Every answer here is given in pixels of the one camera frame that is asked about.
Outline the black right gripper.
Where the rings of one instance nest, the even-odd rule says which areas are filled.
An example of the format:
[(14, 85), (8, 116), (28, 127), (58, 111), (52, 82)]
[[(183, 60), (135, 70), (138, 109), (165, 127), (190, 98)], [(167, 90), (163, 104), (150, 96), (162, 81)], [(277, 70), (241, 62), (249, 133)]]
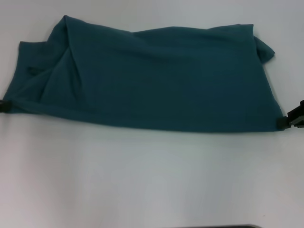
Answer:
[(304, 100), (300, 102), (300, 106), (288, 112), (287, 116), (278, 118), (276, 125), (278, 130), (285, 130), (292, 126), (304, 128)]

